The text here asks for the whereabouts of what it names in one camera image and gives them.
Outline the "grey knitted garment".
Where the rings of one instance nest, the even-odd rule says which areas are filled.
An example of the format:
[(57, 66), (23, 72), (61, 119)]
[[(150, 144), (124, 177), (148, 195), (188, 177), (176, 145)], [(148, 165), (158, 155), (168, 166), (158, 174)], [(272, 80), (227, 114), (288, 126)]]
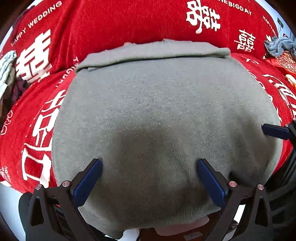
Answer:
[(61, 184), (103, 162), (80, 212), (111, 237), (191, 223), (218, 211), (197, 160), (250, 187), (271, 177), (282, 141), (265, 123), (280, 123), (273, 102), (228, 48), (128, 43), (77, 66), (53, 129), (53, 172)]

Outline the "light patterned clothes pile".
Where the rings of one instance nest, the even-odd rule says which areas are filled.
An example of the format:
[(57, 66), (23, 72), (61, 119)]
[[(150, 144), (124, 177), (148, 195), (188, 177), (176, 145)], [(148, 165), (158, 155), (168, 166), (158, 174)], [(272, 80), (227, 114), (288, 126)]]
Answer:
[(16, 51), (8, 51), (1, 58), (1, 99), (8, 98), (15, 80), (14, 62), (17, 58)]

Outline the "red embroidered cushion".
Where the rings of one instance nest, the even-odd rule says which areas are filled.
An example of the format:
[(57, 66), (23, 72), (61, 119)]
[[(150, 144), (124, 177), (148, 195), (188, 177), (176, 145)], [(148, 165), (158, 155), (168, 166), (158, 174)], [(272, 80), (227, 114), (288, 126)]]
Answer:
[(266, 61), (277, 68), (285, 76), (290, 85), (295, 88), (296, 64), (295, 59), (289, 51), (284, 50), (283, 53), (278, 57), (269, 55), (266, 58)]

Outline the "blue-grey crumpled towel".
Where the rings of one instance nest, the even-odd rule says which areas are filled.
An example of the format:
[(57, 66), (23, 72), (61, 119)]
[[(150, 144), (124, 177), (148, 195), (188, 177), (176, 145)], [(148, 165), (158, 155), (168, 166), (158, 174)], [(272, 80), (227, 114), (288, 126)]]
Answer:
[(288, 51), (295, 59), (296, 43), (288, 37), (277, 38), (274, 36), (270, 41), (264, 41), (264, 46), (269, 55), (273, 57), (279, 57), (284, 51)]

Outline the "red sofa seat cover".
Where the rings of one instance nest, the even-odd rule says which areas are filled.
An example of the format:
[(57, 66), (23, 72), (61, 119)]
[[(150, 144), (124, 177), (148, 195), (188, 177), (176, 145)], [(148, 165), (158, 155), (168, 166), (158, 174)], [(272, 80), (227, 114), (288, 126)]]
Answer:
[[(280, 123), (295, 117), (295, 88), (266, 60), (233, 53), (258, 81), (276, 107)], [(37, 184), (55, 187), (51, 144), (54, 123), (75, 67), (31, 85), (6, 115), (1, 129), (1, 184), (29, 192)]]

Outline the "red sofa back cover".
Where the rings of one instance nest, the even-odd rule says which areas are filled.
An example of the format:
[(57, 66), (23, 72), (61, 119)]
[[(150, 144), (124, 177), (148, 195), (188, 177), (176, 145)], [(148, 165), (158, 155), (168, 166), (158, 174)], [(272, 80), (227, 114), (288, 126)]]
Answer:
[(21, 17), (1, 54), (15, 51), (16, 74), (32, 82), (127, 42), (208, 42), (261, 58), (264, 41), (277, 35), (256, 1), (42, 1)]

